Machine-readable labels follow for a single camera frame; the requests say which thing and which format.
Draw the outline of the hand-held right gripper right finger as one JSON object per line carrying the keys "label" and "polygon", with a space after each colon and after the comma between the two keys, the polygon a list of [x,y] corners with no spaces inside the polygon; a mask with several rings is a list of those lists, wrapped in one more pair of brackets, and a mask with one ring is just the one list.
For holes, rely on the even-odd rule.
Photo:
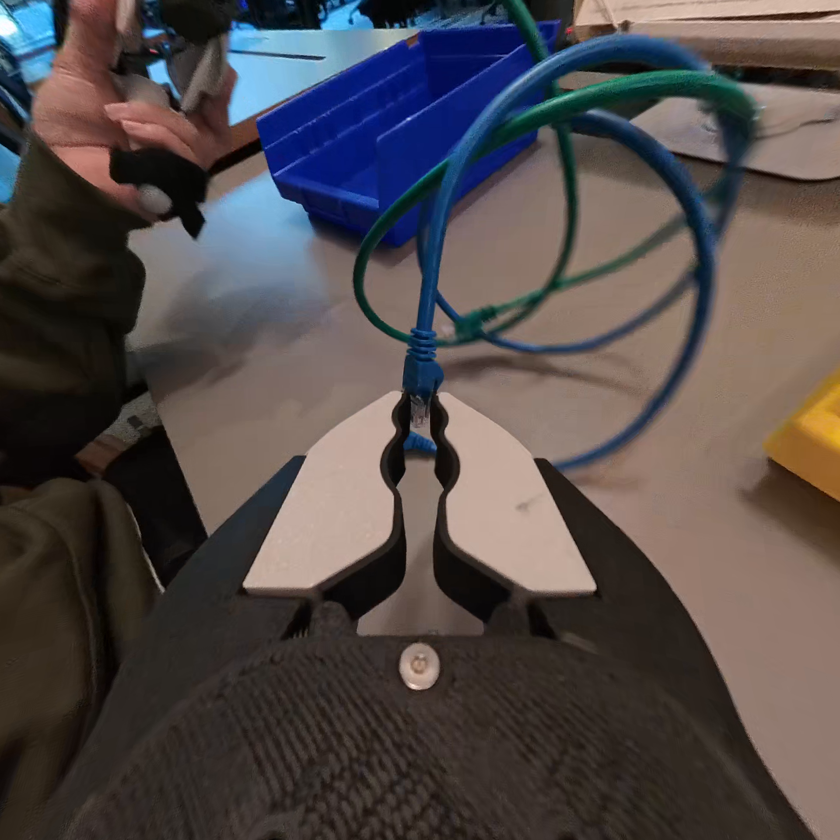
{"label": "hand-held right gripper right finger", "polygon": [[442,487],[434,577],[459,606],[588,596],[596,584],[530,451],[449,393],[435,398]]}

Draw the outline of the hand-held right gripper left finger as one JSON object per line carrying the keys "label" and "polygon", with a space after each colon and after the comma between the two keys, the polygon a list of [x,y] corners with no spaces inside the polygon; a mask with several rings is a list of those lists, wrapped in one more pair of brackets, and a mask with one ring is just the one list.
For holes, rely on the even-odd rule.
{"label": "hand-held right gripper left finger", "polygon": [[397,591],[406,408],[388,392],[310,447],[244,579],[249,595],[385,601]]}

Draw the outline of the person's left forearm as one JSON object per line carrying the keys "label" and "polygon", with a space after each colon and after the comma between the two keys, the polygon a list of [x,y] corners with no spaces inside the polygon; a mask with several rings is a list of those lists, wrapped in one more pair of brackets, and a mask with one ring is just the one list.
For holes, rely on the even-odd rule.
{"label": "person's left forearm", "polygon": [[76,477],[119,417],[145,281],[129,239],[149,225],[30,135],[1,217],[3,485]]}

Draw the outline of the person's left hand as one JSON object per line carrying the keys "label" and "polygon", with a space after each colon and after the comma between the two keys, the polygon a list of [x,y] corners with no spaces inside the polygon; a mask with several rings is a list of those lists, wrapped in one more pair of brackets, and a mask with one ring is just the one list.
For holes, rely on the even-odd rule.
{"label": "person's left hand", "polygon": [[230,149],[228,111],[238,76],[225,63],[217,95],[205,97],[192,114],[122,100],[111,73],[118,56],[118,6],[115,1],[70,2],[65,40],[38,89],[30,126],[73,172],[152,222],[163,214],[150,212],[139,187],[111,178],[111,150],[168,151],[209,170]]}

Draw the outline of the blue plastic bin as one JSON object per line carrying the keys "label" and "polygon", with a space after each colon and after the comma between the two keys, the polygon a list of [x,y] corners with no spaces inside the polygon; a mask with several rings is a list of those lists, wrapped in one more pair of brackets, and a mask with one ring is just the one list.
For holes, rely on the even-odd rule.
{"label": "blue plastic bin", "polygon": [[272,180],[311,218],[366,235],[532,65],[510,24],[400,42],[258,118]]}

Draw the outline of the person's torso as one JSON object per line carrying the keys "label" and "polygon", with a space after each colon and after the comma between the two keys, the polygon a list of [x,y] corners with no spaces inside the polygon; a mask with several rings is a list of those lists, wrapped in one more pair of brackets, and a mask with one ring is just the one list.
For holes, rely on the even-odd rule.
{"label": "person's torso", "polygon": [[32,833],[163,590],[115,487],[2,487],[1,838]]}

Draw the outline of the yellow plastic bin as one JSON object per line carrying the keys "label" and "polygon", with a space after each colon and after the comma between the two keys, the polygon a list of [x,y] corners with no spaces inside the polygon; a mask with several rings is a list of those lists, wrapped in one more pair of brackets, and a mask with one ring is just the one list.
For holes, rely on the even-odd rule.
{"label": "yellow plastic bin", "polygon": [[763,442],[776,465],[839,501],[839,370]]}

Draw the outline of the white stand base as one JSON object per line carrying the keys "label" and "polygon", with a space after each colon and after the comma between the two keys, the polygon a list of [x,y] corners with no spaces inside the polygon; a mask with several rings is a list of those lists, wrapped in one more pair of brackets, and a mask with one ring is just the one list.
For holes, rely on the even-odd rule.
{"label": "white stand base", "polygon": [[[799,182],[838,178],[838,91],[750,84],[742,89],[759,108],[748,169]],[[714,119],[693,100],[664,100],[632,123],[675,154],[716,163],[726,160]]]}

